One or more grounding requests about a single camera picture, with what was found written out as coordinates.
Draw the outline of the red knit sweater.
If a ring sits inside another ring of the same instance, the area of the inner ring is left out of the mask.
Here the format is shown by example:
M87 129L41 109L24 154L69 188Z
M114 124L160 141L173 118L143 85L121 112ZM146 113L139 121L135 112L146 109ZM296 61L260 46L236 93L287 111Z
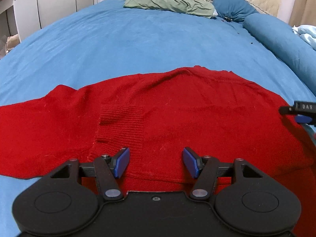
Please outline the red knit sweater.
M77 158L130 149L123 191L176 191L193 182L190 147L222 162L243 158L294 192L294 231L315 236L315 145L279 95L232 72L183 67L122 76L1 107L1 174L28 179Z

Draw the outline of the blue rolled duvet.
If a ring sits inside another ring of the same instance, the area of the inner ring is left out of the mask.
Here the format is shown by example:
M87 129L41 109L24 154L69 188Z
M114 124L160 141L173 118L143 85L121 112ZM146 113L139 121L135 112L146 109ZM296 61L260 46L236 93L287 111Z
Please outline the blue rolled duvet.
M271 15L254 13L245 18L243 26L315 94L315 50L296 36L290 25Z

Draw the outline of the light blue blanket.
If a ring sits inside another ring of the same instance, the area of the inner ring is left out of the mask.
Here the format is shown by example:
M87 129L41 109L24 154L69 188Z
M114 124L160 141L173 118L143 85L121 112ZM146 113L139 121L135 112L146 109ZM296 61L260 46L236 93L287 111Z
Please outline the light blue blanket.
M316 50L316 26L300 25L293 26L292 30L295 35L299 36L304 42Z

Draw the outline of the beige curtain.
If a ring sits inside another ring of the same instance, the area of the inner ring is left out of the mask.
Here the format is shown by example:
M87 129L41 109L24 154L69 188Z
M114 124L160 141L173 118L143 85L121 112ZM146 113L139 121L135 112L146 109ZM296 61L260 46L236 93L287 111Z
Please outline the beige curtain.
M289 25L313 25L316 21L316 0L295 0Z

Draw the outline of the blue bed sheet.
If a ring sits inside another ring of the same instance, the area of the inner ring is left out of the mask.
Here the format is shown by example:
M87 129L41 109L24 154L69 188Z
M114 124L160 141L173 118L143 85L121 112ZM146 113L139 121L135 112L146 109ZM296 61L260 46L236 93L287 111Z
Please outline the blue bed sheet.
M105 0L32 34L1 60L1 105L136 73L200 65L232 71L287 102L315 101L289 66L243 23L126 9Z

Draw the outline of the dark blue pillow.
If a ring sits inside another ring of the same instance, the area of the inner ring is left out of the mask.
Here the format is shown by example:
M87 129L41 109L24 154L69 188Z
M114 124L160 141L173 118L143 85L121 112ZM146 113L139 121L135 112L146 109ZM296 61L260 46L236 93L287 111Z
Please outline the dark blue pillow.
M242 23L251 14L259 13L246 0L213 0L218 16L229 21Z

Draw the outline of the beige bag under desk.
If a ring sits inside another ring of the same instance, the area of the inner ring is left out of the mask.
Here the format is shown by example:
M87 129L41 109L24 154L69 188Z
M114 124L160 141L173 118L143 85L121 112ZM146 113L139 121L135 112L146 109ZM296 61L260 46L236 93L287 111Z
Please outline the beige bag under desk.
M5 44L5 54L7 55L18 44L20 44L19 34L9 36Z

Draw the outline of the green pillow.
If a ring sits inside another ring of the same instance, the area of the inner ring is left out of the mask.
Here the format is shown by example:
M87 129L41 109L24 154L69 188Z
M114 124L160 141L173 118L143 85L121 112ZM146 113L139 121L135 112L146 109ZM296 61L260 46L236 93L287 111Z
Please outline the green pillow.
M206 0L125 0L123 7L170 11L209 19L218 16L214 5Z

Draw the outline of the white shelf desk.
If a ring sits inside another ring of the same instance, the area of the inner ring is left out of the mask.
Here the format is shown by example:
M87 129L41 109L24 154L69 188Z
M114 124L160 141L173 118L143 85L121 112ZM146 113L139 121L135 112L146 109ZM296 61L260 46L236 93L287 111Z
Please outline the white shelf desk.
M38 0L1 0L1 36L23 41L40 29Z

